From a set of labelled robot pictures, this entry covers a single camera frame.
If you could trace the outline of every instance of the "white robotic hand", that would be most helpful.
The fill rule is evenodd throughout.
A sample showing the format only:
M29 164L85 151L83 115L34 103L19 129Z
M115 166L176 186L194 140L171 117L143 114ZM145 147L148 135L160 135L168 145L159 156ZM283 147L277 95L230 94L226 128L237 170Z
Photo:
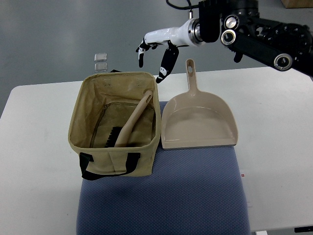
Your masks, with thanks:
M155 49L159 45L168 45L166 49L156 82L161 82L173 70L177 60L178 47L201 46L205 42L200 37L199 19L189 19L181 27L165 28L149 32L144 36L137 48L139 67L143 67L143 55L149 48Z

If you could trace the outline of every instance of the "gray floor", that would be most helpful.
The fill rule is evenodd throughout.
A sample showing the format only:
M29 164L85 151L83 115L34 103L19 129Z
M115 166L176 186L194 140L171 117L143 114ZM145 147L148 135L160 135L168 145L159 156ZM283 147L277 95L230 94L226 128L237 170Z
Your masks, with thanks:
M313 29L313 8L285 9L280 0L259 0L259 11L262 18ZM187 19L186 11L169 7L165 0L1 0L0 115L16 86L81 81L94 74L95 53L108 54L108 71L158 74L166 48L148 51L142 69L135 49L145 33L181 26ZM173 73L185 72L188 58L195 60L197 71L264 66L247 57L236 64L233 56L220 42L181 48ZM268 234L287 235L293 230Z

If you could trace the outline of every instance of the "blue seat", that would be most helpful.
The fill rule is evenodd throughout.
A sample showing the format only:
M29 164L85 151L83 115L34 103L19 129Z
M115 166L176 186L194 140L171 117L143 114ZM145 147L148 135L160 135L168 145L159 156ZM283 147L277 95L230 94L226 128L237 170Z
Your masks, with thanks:
M76 231L250 235L234 147L163 150L160 144L150 176L83 180Z

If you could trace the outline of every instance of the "brush bristles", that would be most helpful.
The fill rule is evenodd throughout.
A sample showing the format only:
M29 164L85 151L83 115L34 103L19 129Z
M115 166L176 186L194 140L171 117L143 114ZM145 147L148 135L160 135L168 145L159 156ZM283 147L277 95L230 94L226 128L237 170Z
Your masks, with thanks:
M112 148L115 146L115 143L117 141L118 135L121 132L121 130L122 130L122 127L120 126L114 126L112 128L109 138L107 140L107 143L104 146L105 148Z

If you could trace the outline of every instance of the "black handle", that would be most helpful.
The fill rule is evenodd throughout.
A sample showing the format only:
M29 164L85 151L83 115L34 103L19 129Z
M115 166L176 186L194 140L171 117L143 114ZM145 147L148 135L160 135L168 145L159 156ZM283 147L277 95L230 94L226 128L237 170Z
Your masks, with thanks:
M93 162L93 157L90 154L87 153L80 153L79 154L79 162L80 162L80 168L82 170L82 177L85 180L98 180L103 177L114 177L114 176L121 176L121 175L127 175L132 173L138 164L140 158L140 153L128 153L127 159L126 159L126 172L122 174L112 174L112 175L99 175L92 172L87 171L87 166L89 162Z

